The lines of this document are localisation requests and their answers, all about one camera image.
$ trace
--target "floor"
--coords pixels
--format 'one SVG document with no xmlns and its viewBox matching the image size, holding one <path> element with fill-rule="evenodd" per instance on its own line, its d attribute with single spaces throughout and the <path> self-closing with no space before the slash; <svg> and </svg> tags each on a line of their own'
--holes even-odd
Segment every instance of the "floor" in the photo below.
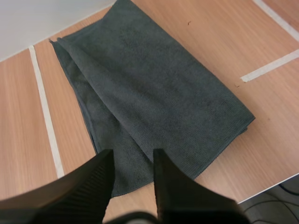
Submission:
<svg viewBox="0 0 299 224">
<path fill-rule="evenodd" d="M 299 223 L 299 176 L 281 185 L 291 193 L 275 186 L 240 204 L 250 223 Z"/>
<path fill-rule="evenodd" d="M 133 2 L 256 117 L 196 181 L 241 202 L 298 174 L 298 1 Z M 108 10 L 51 39 L 97 21 Z M 37 62 L 31 59 L 34 51 Z M 95 155 L 48 40 L 0 62 L 0 151 L 0 199 L 47 184 Z M 113 198 L 105 220 L 132 210 L 156 213 L 153 184 Z"/>
</svg>

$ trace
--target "white wall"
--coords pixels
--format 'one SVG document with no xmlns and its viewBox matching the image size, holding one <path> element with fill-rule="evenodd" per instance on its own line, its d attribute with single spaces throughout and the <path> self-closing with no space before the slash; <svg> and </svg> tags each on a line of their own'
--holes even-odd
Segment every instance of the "white wall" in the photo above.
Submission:
<svg viewBox="0 0 299 224">
<path fill-rule="evenodd" d="M 0 0 L 0 61 L 115 0 Z"/>
</svg>

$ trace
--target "black object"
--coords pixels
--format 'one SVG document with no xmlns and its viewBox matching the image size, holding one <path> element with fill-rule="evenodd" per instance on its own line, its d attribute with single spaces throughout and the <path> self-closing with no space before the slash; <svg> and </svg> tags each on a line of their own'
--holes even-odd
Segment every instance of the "black object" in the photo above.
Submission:
<svg viewBox="0 0 299 224">
<path fill-rule="evenodd" d="M 98 223 L 114 184 L 112 150 L 104 150 L 68 175 L 0 202 L 0 224 Z"/>
<path fill-rule="evenodd" d="M 107 224 L 136 219 L 153 224 L 248 224 L 238 205 L 184 175 L 162 150 L 154 151 L 158 219 L 135 212 Z M 44 187 L 0 202 L 0 224 L 101 223 L 114 182 L 112 150 L 104 150 Z"/>
<path fill-rule="evenodd" d="M 287 192 L 287 193 L 289 193 L 289 194 L 291 194 L 291 195 L 299 196 L 299 193 L 294 192 L 294 191 L 291 191 L 291 190 L 285 188 L 284 185 L 282 185 L 282 184 L 279 184 L 279 187 L 280 187 L 282 190 L 284 190 L 285 192 Z"/>
<path fill-rule="evenodd" d="M 114 150 L 112 196 L 153 181 L 154 148 L 195 179 L 254 119 L 130 0 L 52 44 L 96 153 Z"/>
</svg>

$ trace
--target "dark gray towel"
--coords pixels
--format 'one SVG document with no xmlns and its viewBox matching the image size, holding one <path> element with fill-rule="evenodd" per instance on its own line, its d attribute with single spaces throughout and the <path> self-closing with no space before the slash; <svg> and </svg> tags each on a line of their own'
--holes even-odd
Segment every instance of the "dark gray towel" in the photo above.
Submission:
<svg viewBox="0 0 299 224">
<path fill-rule="evenodd" d="M 254 119 L 201 63 L 129 0 L 53 42 L 96 152 L 113 149 L 113 196 L 153 180 L 163 148 L 197 177 Z"/>
</svg>

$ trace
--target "wooden surface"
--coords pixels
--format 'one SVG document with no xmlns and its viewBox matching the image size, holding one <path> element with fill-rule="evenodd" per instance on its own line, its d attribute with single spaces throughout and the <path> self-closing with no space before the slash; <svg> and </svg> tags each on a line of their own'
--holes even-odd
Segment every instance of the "wooden surface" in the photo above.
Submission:
<svg viewBox="0 0 299 224">
<path fill-rule="evenodd" d="M 63 37 L 101 19 L 108 8 L 54 35 Z M 35 45 L 38 65 L 49 104 L 64 173 L 67 174 L 90 158 L 95 151 L 87 132 L 75 93 L 70 86 L 49 40 Z"/>
<path fill-rule="evenodd" d="M 264 0 L 264 2 L 299 32 L 298 0 Z"/>
<path fill-rule="evenodd" d="M 0 63 L 0 200 L 57 179 L 29 50 Z"/>
</svg>

